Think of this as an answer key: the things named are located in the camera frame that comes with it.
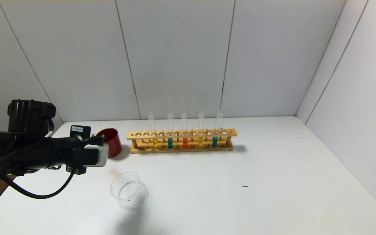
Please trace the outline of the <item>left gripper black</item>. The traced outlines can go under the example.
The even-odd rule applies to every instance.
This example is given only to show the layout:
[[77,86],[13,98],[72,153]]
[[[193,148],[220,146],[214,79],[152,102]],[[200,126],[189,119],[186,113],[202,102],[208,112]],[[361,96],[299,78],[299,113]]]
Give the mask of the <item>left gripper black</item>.
[[75,175],[85,174],[91,163],[91,149],[85,149],[85,147],[89,144],[103,146],[109,142],[104,135],[90,135],[90,126],[72,125],[69,137],[54,138],[50,136],[52,151],[50,170],[59,170],[65,165],[67,172],[72,172]]

